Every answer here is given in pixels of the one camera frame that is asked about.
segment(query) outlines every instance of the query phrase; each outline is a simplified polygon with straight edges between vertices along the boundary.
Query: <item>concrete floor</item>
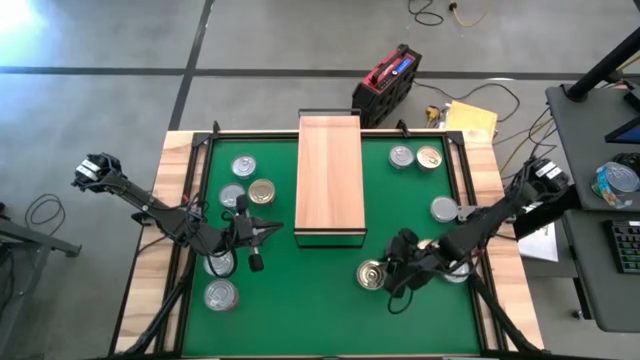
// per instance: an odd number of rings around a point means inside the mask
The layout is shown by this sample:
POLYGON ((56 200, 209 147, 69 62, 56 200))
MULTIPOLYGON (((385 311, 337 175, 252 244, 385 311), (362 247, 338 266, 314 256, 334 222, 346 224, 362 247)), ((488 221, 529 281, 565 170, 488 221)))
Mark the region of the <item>concrete floor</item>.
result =
MULTIPOLYGON (((445 17, 443 25, 426 28, 413 22, 406 1, 217 0, 194 60, 199 69, 366 70, 404 42, 424 56, 420 70, 456 72, 455 80, 420 80, 453 95, 485 83, 470 80, 477 75, 469 71, 533 78, 546 73, 540 76, 544 81, 501 82, 522 105, 499 125, 500 140, 528 128, 545 109, 546 87, 558 85, 567 73, 588 70, 640 18, 630 0, 494 2, 480 25, 466 29, 455 25, 445 1, 433 5, 445 17)), ((484 2, 460 4, 463 16, 474 18, 484 2)), ((127 204, 82 194, 69 183, 87 152, 106 151, 122 160, 131 179, 150 188, 183 79, 2 72, 17 71, 7 66, 184 69, 204 5, 205 0, 0 1, 0 200, 20 222, 39 194, 58 194, 67 209, 58 236, 84 246, 77 259, 50 257, 14 337, 15 357, 106 354, 140 228, 130 220, 133 209, 127 204)), ((299 108, 349 106, 359 80, 266 75, 195 77, 178 128, 208 129, 213 120, 226 129, 295 128, 299 108)), ((400 118, 423 126, 425 106, 446 101, 414 88, 381 126, 391 127, 400 118)), ((501 116, 513 106, 494 88, 467 102, 501 116)), ((558 143, 555 136, 549 141, 558 143)), ((518 142, 496 147, 499 164, 518 142)), ((530 151, 525 146, 504 174, 515 171, 530 151)), ((567 169, 561 147, 549 156, 567 169)), ((568 317, 577 308, 570 282, 529 280, 551 351, 640 359, 640 336, 604 333, 592 322, 568 317)))

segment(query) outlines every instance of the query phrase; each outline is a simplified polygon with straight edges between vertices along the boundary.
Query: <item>green mat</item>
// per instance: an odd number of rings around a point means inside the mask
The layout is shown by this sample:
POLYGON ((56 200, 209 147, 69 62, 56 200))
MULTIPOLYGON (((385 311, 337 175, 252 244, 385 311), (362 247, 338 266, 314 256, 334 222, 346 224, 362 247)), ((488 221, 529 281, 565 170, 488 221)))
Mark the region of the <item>green mat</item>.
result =
MULTIPOLYGON (((355 271, 367 259, 377 259, 387 241, 402 227, 421 238, 435 238, 453 224, 440 224, 429 213, 431 201, 452 195, 447 164, 431 173, 417 167, 396 170, 389 150, 404 143, 440 151, 440 138, 363 139, 365 216, 368 235, 362 249, 299 249, 293 237, 296 195, 296 141, 232 141, 215 143, 207 216, 214 226, 223 207, 220 188, 238 182, 231 161, 240 153, 253 155, 258 178, 271 180, 275 202, 251 204, 253 216, 281 221, 285 227, 260 249, 265 269, 252 273, 247 249, 238 250, 238 270, 229 279, 238 288, 239 302, 230 312, 214 312, 203 297, 214 277, 196 264, 185 356, 273 355, 391 355, 478 353, 475 320, 466 284, 434 279, 416 291, 413 303, 400 315, 387 312, 389 295, 360 287, 355 271)), ((403 306, 394 302, 394 308, 403 306)))

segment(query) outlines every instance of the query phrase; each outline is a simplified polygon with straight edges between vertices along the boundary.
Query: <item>keyboard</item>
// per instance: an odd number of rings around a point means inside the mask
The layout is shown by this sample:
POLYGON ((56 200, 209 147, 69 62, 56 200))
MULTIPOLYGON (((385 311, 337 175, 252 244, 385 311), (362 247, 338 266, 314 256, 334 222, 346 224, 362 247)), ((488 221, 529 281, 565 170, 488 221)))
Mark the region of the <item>keyboard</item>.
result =
POLYGON ((618 272, 640 274, 640 221, 603 223, 618 272))

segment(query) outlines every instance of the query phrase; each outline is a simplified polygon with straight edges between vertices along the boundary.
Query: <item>wooden box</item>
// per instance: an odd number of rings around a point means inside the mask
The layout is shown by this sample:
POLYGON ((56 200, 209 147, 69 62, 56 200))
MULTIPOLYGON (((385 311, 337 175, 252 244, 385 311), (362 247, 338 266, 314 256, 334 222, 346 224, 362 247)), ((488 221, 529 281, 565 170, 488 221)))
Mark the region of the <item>wooden box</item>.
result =
POLYGON ((294 235, 300 247, 361 247, 366 235, 358 116, 301 116, 294 235))

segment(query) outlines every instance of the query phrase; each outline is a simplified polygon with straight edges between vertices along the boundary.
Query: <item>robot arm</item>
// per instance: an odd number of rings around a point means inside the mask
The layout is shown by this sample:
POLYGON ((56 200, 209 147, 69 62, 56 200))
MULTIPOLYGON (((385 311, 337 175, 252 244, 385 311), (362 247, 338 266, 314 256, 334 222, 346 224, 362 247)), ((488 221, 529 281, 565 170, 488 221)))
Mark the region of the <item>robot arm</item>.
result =
POLYGON ((241 195, 237 201, 237 214, 228 219, 230 225, 223 230, 216 229, 206 224, 199 209, 192 209, 197 205, 193 200, 174 207, 164 204, 131 182, 122 173, 120 160, 105 153, 88 154, 76 168, 71 185, 81 191, 108 192, 119 196, 141 211, 132 215, 134 220, 144 224, 146 219, 153 219, 168 238, 191 246, 199 255, 214 255, 248 246, 251 248, 249 264, 252 271, 260 271, 264 267, 258 247, 282 227, 282 223, 249 216, 246 195, 241 195))
MULTIPOLYGON (((505 197, 489 208, 478 209, 469 221, 440 236, 426 247, 418 246, 418 236, 409 229, 402 229, 384 250, 387 277, 384 289, 392 297, 402 297, 405 289, 417 290, 429 283, 433 275, 451 273, 471 261, 475 248, 484 248, 502 222, 522 207, 534 202, 553 202, 569 187, 569 178, 553 162, 547 159, 529 159, 511 185, 505 197)), ((498 304, 498 301, 478 274, 469 274, 471 286, 485 300, 495 319, 502 325, 514 345, 520 351, 539 352, 518 331, 498 304)))

